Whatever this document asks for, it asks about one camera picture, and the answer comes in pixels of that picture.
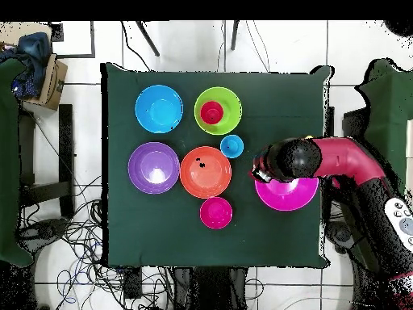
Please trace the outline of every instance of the green cloth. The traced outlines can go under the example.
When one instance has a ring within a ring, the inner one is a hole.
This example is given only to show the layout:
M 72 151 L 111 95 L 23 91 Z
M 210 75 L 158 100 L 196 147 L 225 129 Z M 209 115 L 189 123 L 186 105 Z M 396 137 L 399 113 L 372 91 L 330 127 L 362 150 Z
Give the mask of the green cloth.
M 15 240 L 19 221 L 19 108 L 11 83 L 25 69 L 16 59 L 0 64 L 0 260 L 17 266 L 33 262 Z
M 319 256 L 320 194 L 295 212 L 277 212 L 259 199 L 248 176 L 252 158 L 274 141 L 322 136 L 323 83 L 327 66 L 313 74 L 137 73 L 106 64 L 108 92 L 108 227 L 111 266 L 308 266 L 323 268 Z M 135 116 L 138 95 L 148 86 L 170 86 L 184 112 L 169 133 L 153 134 Z M 169 145 L 180 161 L 192 149 L 219 149 L 223 136 L 205 133 L 195 122 L 194 104 L 207 88 L 223 86 L 242 103 L 242 119 L 231 132 L 244 140 L 244 152 L 230 160 L 232 180 L 221 194 L 233 208 L 221 230 L 199 219 L 204 200 L 190 195 L 180 180 L 160 195 L 137 190 L 127 163 L 141 144 Z
M 404 194 L 407 121 L 413 119 L 413 72 L 399 71 L 392 64 L 387 59 L 375 61 L 368 81 L 359 89 L 370 105 L 365 139 L 391 164 L 399 178 L 398 189 Z

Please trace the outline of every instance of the green bowl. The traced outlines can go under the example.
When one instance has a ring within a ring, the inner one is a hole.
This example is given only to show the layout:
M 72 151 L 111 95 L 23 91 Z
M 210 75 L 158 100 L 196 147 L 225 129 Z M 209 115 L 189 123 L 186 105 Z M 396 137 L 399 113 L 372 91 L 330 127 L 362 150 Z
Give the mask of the green bowl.
M 206 124 L 201 119 L 201 107 L 208 101 L 216 101 L 223 108 L 223 118 L 217 124 Z M 215 86 L 200 94 L 195 102 L 195 120 L 206 133 L 221 136 L 228 134 L 240 122 L 242 115 L 241 101 L 236 94 L 221 86 Z

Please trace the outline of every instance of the blue cloth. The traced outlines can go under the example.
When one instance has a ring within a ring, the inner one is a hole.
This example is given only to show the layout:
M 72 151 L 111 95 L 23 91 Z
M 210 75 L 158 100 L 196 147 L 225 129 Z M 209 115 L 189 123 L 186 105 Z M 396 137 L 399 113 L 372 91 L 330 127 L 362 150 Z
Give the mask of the blue cloth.
M 48 36 L 43 32 L 20 37 L 17 48 L 0 53 L 0 63 L 16 58 L 26 66 L 11 87 L 17 98 L 40 96 L 50 53 Z

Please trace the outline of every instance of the purple bowl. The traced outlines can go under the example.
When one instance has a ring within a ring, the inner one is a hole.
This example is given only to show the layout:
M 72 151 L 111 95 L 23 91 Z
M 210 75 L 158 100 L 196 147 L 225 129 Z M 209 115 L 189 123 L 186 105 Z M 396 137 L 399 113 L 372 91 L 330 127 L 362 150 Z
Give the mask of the purple bowl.
M 129 158 L 127 172 L 140 191 L 161 194 L 177 182 L 179 159 L 168 145 L 154 142 L 142 144 Z

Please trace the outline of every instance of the magenta bowl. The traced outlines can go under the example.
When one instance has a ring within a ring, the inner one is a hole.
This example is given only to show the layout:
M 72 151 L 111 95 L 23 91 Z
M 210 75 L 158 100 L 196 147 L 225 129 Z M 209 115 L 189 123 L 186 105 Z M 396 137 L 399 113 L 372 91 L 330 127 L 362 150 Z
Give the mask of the magenta bowl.
M 199 217 L 208 228 L 224 228 L 232 219 L 231 204 L 221 197 L 211 197 L 202 204 Z
M 297 178 L 290 183 L 281 183 L 275 179 L 270 183 L 255 181 L 255 189 L 262 202 L 282 212 L 291 212 L 306 206 L 318 187 L 318 178 Z

